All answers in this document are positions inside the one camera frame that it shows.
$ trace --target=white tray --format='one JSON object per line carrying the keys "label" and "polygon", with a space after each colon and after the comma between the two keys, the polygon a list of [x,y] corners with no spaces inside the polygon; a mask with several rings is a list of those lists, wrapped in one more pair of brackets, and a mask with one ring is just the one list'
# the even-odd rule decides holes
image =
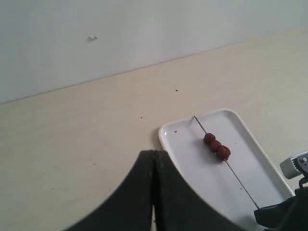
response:
{"label": "white tray", "polygon": [[[293,196],[240,117],[229,109],[198,116],[207,132],[231,150],[228,163],[259,207]],[[204,145],[205,133],[193,117],[163,125],[158,136],[191,188],[209,205],[249,231],[263,231],[254,217],[256,206],[227,164]]]}

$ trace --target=white plastic tray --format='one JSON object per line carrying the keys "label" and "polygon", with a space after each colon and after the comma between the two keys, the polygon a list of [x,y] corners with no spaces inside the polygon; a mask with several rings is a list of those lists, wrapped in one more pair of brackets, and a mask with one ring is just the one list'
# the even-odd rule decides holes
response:
{"label": "white plastic tray", "polygon": [[[198,119],[207,132],[230,148],[228,163],[259,207],[293,196],[235,112],[221,109]],[[204,145],[204,132],[193,117],[163,125],[158,136],[180,174],[204,201],[248,231],[264,230],[255,221],[256,206],[227,164]]]}

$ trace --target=tray rim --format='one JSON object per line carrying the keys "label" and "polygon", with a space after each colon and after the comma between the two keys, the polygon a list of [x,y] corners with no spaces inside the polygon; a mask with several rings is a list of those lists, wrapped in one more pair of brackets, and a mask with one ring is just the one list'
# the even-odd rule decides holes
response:
{"label": "tray rim", "polygon": [[[219,113],[219,112],[228,112],[228,113],[232,113],[234,114],[237,119],[241,122],[241,124],[243,125],[243,127],[246,129],[246,131],[248,132],[248,134],[250,135],[250,137],[252,138],[253,142],[255,143],[255,145],[257,146],[257,148],[260,150],[260,152],[262,153],[263,157],[266,159],[266,161],[270,164],[270,166],[274,169],[274,172],[276,173],[279,181],[285,186],[286,190],[290,193],[290,196],[295,196],[295,194],[293,193],[293,191],[291,190],[290,186],[286,183],[286,181],[284,180],[284,178],[282,177],[282,175],[279,173],[279,171],[277,170],[276,166],[272,163],[272,161],[270,160],[270,158],[267,156],[267,154],[265,153],[265,151],[263,150],[263,148],[261,147],[261,145],[258,143],[258,141],[255,139],[254,135],[252,134],[252,132],[248,129],[247,125],[244,123],[244,121],[242,120],[242,118],[232,109],[229,109],[229,108],[220,108],[220,109],[217,109],[217,110],[214,110],[214,111],[210,111],[208,113],[205,113],[205,114],[201,114],[201,115],[197,115],[196,117],[199,117],[199,116],[210,116],[212,114],[216,114],[216,113]],[[189,118],[185,118],[185,119],[179,119],[179,120],[176,120],[176,121],[173,121],[173,122],[169,122],[169,123],[166,123],[164,125],[162,125],[159,130],[158,130],[158,138],[159,138],[159,141],[163,147],[163,150],[167,151],[168,152],[168,148],[166,146],[166,144],[164,143],[164,130],[167,126],[169,125],[172,125],[172,124],[176,124],[176,123],[179,123],[179,122],[182,122],[182,121],[187,121],[189,119],[191,119],[191,117]],[[170,156],[172,162],[174,163],[175,167],[177,168],[177,170],[179,171],[179,173],[182,175],[183,177],[183,173],[178,169],[178,163],[174,160],[174,158],[172,156]]]}

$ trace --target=white wall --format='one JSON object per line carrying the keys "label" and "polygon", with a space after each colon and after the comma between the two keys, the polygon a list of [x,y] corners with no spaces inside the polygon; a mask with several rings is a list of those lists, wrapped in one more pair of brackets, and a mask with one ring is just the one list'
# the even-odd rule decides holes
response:
{"label": "white wall", "polygon": [[304,24],[307,0],[3,0],[0,103]]}

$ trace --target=beige table surface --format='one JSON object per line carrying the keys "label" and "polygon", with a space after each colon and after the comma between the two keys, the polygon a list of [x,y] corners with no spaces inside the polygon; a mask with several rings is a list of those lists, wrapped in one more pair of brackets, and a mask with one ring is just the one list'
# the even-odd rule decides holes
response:
{"label": "beige table surface", "polygon": [[300,28],[2,104],[0,230],[69,226],[113,192],[140,150],[161,149],[161,125],[218,108],[236,111],[279,168],[308,150],[307,89]]}

